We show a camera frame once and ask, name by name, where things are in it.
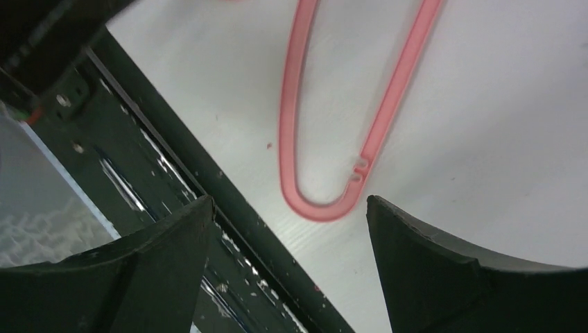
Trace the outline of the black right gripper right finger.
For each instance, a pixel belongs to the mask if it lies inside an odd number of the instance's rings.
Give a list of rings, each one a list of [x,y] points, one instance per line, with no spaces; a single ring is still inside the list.
[[[380,196],[366,217],[394,332],[587,331],[587,269],[477,246]]]

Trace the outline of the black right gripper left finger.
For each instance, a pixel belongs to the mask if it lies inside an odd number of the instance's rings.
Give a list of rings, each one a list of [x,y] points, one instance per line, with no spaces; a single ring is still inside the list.
[[[189,332],[215,208],[202,196],[104,246],[1,270],[2,332]]]

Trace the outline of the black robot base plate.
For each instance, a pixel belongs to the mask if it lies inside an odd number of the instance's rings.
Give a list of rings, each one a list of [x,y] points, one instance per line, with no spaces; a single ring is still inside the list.
[[[108,32],[51,40],[33,68],[35,132],[120,234],[214,199],[198,332],[351,331]]]

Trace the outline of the pink plastic hanger lowest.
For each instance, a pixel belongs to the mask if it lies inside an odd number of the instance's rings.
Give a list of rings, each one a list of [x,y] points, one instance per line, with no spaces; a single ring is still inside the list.
[[[342,194],[331,203],[319,204],[302,194],[297,181],[297,111],[318,2],[298,1],[286,52],[278,121],[280,187],[284,200],[296,214],[317,223],[328,223],[346,216],[354,209],[409,89],[442,5],[443,1],[421,2]]]

